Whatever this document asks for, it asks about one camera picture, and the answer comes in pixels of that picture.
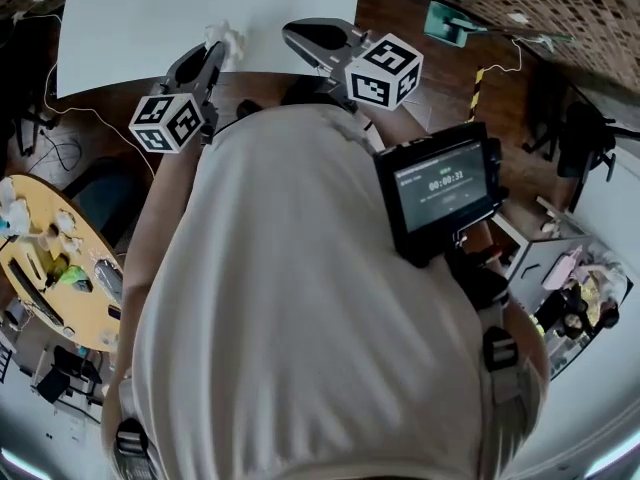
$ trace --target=crumpled paper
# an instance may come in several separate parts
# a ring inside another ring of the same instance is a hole
[[[227,47],[222,71],[237,71],[244,58],[245,37],[237,30],[233,30],[227,20],[220,25],[209,25],[204,31],[204,36],[207,49],[218,41],[222,41]]]
[[[16,200],[16,191],[11,178],[0,181],[0,218],[5,220],[8,227],[0,233],[4,236],[26,235],[31,228],[31,216],[24,199]]]
[[[61,233],[70,235],[76,228],[76,221],[74,220],[73,215],[69,212],[58,210],[56,212],[56,225]]]
[[[62,244],[62,248],[64,249],[64,251],[71,256],[80,254],[80,249],[82,247],[82,238],[67,236],[63,233],[60,235],[60,243]]]

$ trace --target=screen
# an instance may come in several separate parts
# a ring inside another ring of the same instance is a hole
[[[480,143],[398,171],[395,178],[409,233],[487,195]]]

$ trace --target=pink object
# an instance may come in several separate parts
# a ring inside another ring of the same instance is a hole
[[[573,272],[576,266],[578,257],[582,253],[582,246],[578,247],[571,255],[563,255],[554,267],[551,269],[547,277],[542,283],[542,287],[545,290],[559,290],[567,282],[567,278]]]

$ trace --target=white paper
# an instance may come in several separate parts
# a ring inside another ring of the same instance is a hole
[[[67,0],[58,57],[58,97],[162,76],[205,28],[228,20],[246,36],[241,71],[315,74],[282,39],[311,17],[353,23],[357,0]]]
[[[9,223],[12,235],[26,235],[31,227],[31,216],[24,199],[17,199],[9,205],[8,211],[2,209],[2,218]]]

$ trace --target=wooden table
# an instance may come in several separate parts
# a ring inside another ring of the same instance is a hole
[[[31,297],[8,268],[9,261],[15,258],[27,277],[37,285],[34,271],[18,240],[14,243],[8,243],[0,252],[0,264],[18,297],[23,301],[25,307],[33,310],[37,317],[58,334],[64,336],[63,329],[70,327],[75,332],[74,336],[70,338],[74,343],[94,350],[114,351],[120,322],[109,316],[108,307],[112,305],[119,309],[119,306],[104,292],[94,274],[96,261],[100,259],[108,260],[122,271],[113,250],[100,233],[84,219],[82,213],[73,203],[55,187],[30,175],[14,175],[11,176],[11,179],[16,198],[24,198],[27,202],[32,230],[48,229],[50,224],[55,223],[58,210],[64,210],[73,216],[75,230],[72,236],[80,238],[82,245],[79,254],[66,254],[66,256],[69,257],[70,265],[82,267],[93,284],[91,293],[79,292],[69,284],[57,283],[42,294],[64,320],[64,326],[55,326],[35,308]],[[51,246],[51,254],[55,259],[60,253],[64,253],[64,250],[58,239]]]

